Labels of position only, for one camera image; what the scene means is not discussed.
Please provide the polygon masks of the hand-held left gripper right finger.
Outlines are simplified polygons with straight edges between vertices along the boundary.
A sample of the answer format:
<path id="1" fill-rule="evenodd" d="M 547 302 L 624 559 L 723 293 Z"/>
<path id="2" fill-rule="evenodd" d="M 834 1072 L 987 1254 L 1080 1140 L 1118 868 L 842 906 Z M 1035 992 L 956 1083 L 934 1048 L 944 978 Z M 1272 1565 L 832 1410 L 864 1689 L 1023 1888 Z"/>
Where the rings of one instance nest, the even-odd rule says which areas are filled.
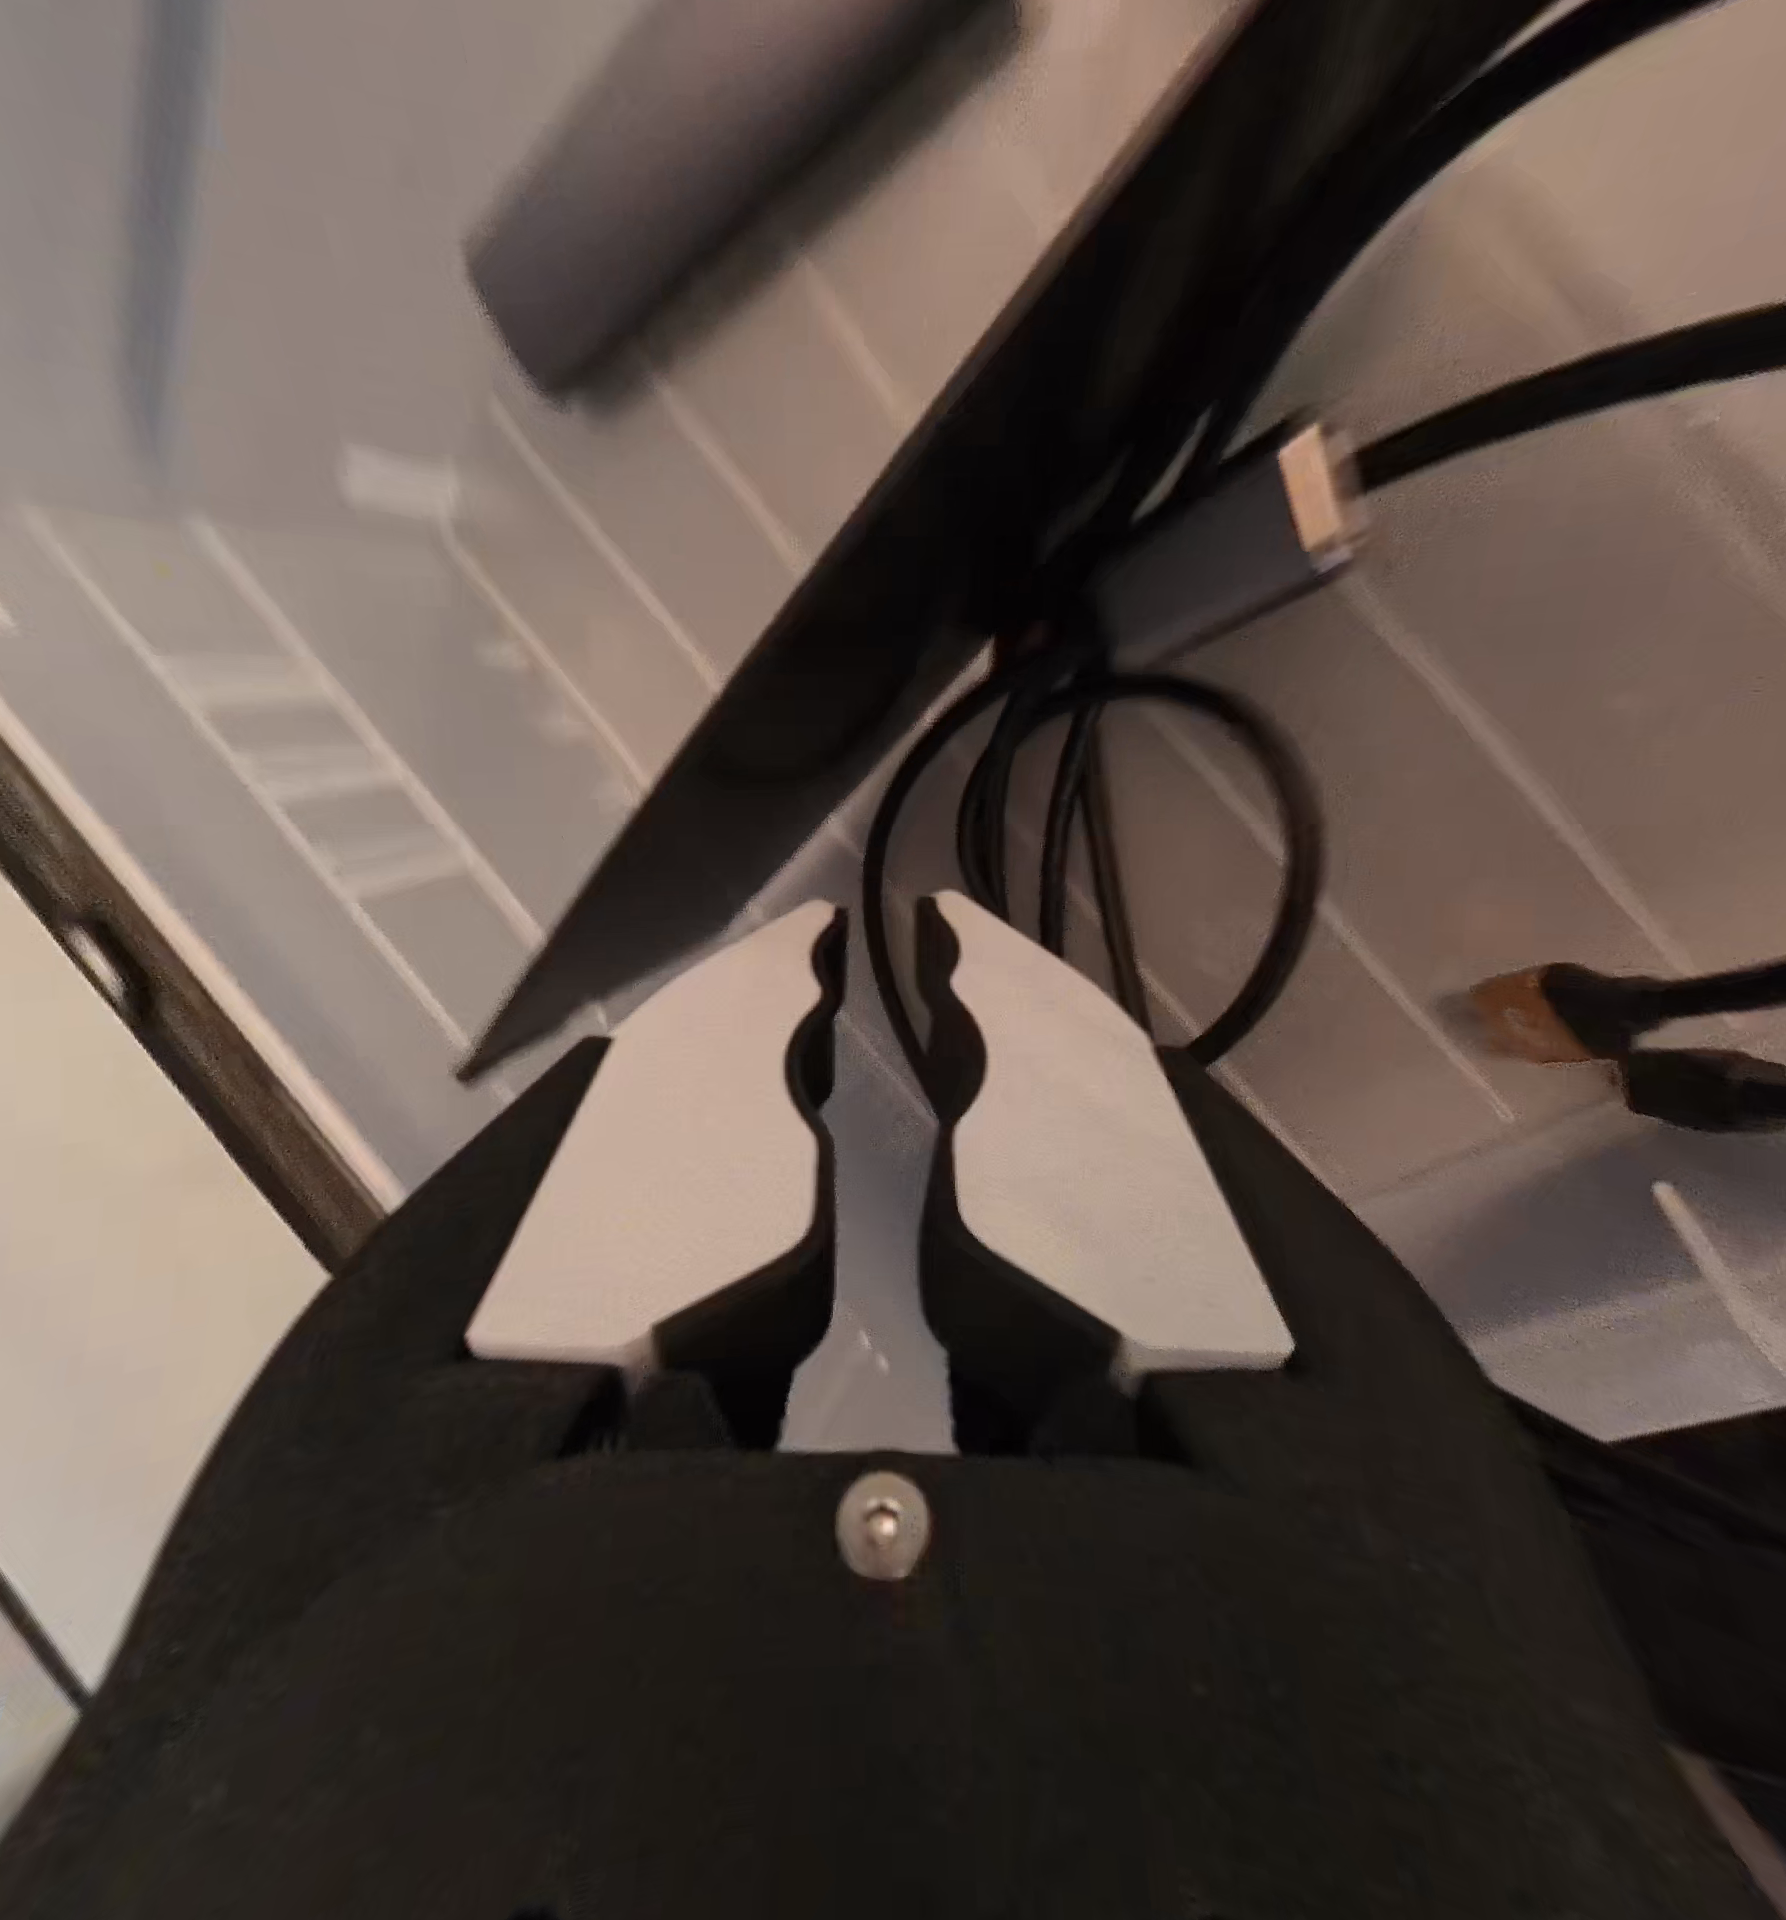
<path id="1" fill-rule="evenodd" d="M 915 913 L 944 1239 L 1102 1368 L 1283 1368 L 1294 1329 L 1145 1027 L 965 891 Z"/>

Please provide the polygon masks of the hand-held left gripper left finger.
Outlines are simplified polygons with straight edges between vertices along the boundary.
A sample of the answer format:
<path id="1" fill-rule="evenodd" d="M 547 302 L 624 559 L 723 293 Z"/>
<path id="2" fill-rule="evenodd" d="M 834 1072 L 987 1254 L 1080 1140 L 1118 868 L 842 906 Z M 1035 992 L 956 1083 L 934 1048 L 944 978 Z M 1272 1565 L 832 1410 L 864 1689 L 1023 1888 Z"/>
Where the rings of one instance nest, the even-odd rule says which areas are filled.
<path id="1" fill-rule="evenodd" d="M 794 1368 L 832 1312 L 832 1022 L 848 906 L 811 898 L 661 978 L 581 1110 L 467 1325 L 476 1361 L 723 1367 L 733 1291 L 786 1305 Z"/>

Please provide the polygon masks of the black plastic divider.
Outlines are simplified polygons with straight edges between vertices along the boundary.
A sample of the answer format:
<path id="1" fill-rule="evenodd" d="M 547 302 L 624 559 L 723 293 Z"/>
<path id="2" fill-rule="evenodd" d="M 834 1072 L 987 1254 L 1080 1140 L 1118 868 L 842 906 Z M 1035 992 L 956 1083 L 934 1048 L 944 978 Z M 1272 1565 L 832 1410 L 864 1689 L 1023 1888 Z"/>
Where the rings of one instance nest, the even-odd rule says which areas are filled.
<path id="1" fill-rule="evenodd" d="M 723 936 L 1024 610 L 1042 551 L 1153 443 L 1302 198 L 1386 158 L 1534 16 L 1279 0 L 1218 28 L 768 614 L 456 1078 Z"/>

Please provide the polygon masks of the clear plastic bin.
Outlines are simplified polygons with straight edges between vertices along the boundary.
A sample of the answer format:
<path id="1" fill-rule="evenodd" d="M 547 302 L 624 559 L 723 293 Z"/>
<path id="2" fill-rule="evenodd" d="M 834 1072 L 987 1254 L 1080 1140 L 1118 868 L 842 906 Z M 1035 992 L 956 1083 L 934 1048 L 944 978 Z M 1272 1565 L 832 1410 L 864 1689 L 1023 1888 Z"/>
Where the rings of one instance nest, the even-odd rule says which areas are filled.
<path id="1" fill-rule="evenodd" d="M 221 5 L 137 474 L 0 444 L 0 715 L 390 1198 L 456 1052 L 768 614 L 1242 5 L 1002 5 L 723 280 L 554 405 L 482 207 L 647 5 Z M 1409 476 L 1359 562 L 1176 662 L 1262 705 L 1330 898 L 1223 1078 L 1602 1439 L 1786 1404 L 1786 1136 L 1629 1117 L 1458 992 L 1786 956 L 1786 373 Z"/>

